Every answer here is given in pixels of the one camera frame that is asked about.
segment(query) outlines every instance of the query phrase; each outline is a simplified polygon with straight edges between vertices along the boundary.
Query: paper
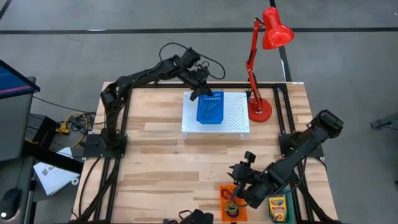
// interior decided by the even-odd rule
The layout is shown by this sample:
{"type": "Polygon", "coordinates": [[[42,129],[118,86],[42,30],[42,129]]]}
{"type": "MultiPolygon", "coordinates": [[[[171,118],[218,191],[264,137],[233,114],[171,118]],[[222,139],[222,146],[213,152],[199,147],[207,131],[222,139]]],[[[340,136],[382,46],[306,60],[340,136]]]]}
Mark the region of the paper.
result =
{"type": "MultiPolygon", "coordinates": [[[[57,152],[62,156],[72,158],[70,147],[63,148],[57,152]]],[[[37,177],[43,185],[47,195],[53,195],[62,187],[66,186],[73,179],[77,178],[79,174],[56,168],[54,166],[40,162],[33,166],[37,177]]]]}

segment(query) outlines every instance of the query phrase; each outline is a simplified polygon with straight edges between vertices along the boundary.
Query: orange plate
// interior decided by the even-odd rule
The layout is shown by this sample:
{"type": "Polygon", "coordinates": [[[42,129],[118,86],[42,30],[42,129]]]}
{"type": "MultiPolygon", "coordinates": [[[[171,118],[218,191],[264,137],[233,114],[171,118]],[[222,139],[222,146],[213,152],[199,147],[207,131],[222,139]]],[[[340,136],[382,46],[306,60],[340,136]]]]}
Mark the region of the orange plate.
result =
{"type": "MultiPolygon", "coordinates": [[[[238,207],[239,215],[236,218],[231,218],[228,216],[225,210],[225,206],[228,203],[228,200],[221,196],[221,191],[223,189],[229,190],[232,194],[234,192],[235,185],[220,185],[220,211],[221,211],[221,219],[223,222],[247,222],[248,221],[248,213],[246,212],[246,207],[238,207]]],[[[244,205],[245,202],[243,199],[235,198],[234,201],[238,205],[244,205]]]]}

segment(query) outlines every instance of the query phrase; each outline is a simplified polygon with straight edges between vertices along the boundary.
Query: blue basket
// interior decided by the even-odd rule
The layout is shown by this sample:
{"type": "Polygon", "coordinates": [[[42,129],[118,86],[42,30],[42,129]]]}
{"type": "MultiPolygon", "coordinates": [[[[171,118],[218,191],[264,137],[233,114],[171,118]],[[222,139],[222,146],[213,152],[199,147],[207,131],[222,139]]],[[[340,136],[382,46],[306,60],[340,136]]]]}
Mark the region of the blue basket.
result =
{"type": "Polygon", "coordinates": [[[223,119],[224,91],[213,91],[213,96],[199,96],[197,121],[201,124],[221,124],[223,119]]]}

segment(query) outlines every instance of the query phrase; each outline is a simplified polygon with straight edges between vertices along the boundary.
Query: yellow crayon box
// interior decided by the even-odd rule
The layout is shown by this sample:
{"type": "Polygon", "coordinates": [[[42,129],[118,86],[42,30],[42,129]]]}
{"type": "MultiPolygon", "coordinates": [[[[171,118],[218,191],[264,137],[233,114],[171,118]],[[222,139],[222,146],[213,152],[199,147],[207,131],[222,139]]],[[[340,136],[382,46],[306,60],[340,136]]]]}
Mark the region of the yellow crayon box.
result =
{"type": "Polygon", "coordinates": [[[273,222],[287,222],[286,196],[269,197],[269,213],[273,222]]]}

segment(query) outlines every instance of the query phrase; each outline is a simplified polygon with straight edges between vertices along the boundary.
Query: monitor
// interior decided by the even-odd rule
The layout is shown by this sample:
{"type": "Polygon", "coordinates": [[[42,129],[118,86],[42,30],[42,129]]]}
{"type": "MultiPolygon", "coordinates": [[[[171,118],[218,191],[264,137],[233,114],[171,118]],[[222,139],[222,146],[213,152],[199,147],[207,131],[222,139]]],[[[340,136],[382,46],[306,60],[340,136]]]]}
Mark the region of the monitor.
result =
{"type": "Polygon", "coordinates": [[[0,60],[0,99],[40,91],[40,88],[0,60]]]}

